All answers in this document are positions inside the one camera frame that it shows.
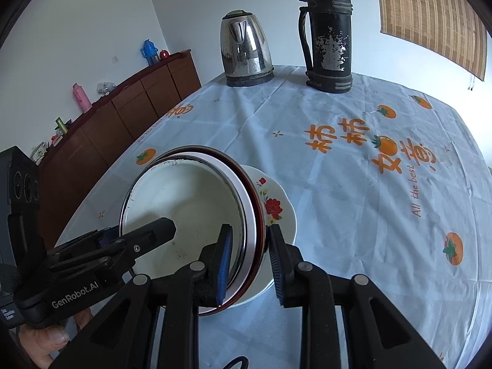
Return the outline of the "person's left hand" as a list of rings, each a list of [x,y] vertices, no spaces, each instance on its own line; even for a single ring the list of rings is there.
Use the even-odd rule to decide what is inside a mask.
[[[22,350],[38,368],[49,368],[54,359],[51,354],[66,347],[70,335],[61,325],[34,329],[25,324],[19,328],[18,340]]]

